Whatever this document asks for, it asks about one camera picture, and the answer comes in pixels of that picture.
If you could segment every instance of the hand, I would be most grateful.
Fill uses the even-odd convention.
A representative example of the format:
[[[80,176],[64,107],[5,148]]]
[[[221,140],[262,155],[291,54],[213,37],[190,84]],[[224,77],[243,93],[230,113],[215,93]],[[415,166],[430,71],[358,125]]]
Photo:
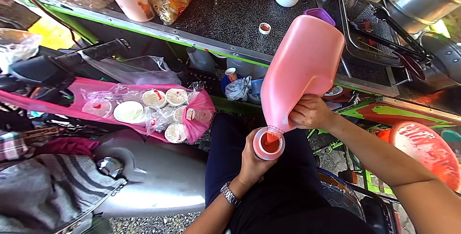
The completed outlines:
[[[336,116],[337,113],[332,112],[320,97],[304,95],[291,110],[288,118],[299,123],[298,128],[330,131]]]
[[[277,162],[276,159],[266,161],[259,159],[256,156],[255,151],[253,150],[253,139],[259,129],[261,128],[251,131],[247,136],[247,143],[245,144],[245,149],[242,152],[242,168],[240,169],[240,174],[237,176],[239,182],[248,186],[248,188],[259,181],[264,173]]]

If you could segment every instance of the metal wire basket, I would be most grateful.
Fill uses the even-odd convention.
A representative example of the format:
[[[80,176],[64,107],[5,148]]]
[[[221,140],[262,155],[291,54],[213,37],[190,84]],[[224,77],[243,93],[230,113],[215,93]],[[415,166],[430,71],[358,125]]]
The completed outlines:
[[[390,25],[374,15],[374,4],[366,0],[339,0],[339,2],[347,51],[354,57],[369,62],[402,67],[392,49],[377,42],[370,44],[368,39],[349,29],[349,22],[354,22],[362,30],[400,44],[397,33]]]

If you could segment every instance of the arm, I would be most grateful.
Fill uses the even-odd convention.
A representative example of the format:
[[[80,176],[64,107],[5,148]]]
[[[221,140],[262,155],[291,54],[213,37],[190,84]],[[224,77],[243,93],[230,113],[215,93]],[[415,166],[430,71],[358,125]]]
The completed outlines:
[[[253,151],[253,139],[257,131],[253,130],[246,139],[242,152],[242,168],[240,174],[229,184],[229,190],[240,200],[245,193],[274,165],[277,160],[264,161],[257,158]],[[187,228],[184,234],[220,234],[234,214],[231,205],[222,193],[200,214]]]
[[[331,112],[317,96],[305,95],[290,113],[305,128],[330,132],[394,191],[420,234],[461,229],[461,199],[433,173],[398,148]]]

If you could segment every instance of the red sauce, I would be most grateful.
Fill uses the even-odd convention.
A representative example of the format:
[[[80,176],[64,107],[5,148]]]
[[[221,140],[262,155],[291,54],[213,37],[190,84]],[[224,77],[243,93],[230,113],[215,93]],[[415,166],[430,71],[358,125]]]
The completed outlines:
[[[261,25],[261,30],[263,30],[263,31],[269,31],[270,28],[263,24],[263,25]]]
[[[261,136],[261,145],[262,148],[267,152],[267,153],[274,153],[279,149],[280,146],[280,140],[277,139],[276,141],[272,143],[267,143],[267,133],[264,133]]]

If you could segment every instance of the pink plastic jug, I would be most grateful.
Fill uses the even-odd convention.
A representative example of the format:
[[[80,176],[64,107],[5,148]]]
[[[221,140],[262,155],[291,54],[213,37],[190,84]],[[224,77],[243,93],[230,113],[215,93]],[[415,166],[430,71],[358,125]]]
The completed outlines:
[[[267,133],[281,138],[297,127],[288,114],[303,95],[321,96],[332,87],[343,48],[342,33],[317,17],[300,15],[291,23],[261,88]]]

